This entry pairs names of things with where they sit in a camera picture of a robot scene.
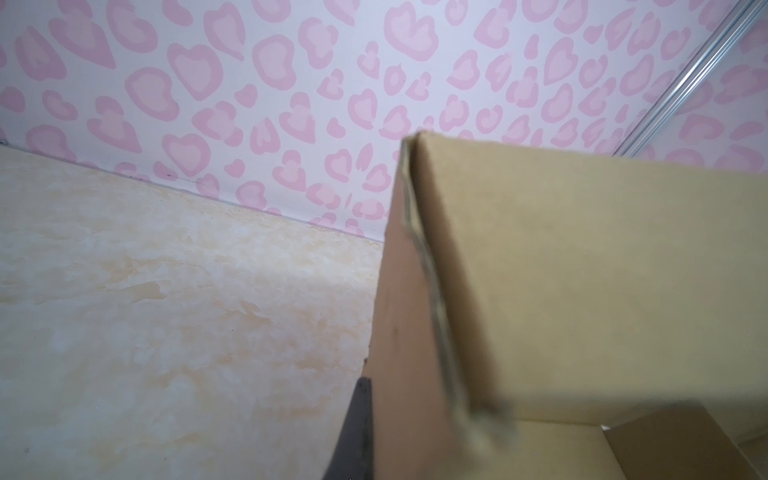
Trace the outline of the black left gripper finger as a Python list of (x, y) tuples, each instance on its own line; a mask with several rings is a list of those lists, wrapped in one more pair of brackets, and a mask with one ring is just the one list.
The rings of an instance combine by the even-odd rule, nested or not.
[(360, 377), (323, 480), (374, 479), (372, 382)]

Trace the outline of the brown cardboard paper box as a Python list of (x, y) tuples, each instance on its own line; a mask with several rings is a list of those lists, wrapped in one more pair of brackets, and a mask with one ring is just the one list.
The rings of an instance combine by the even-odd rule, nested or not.
[(763, 479), (767, 179), (404, 139), (375, 297), (378, 479)]

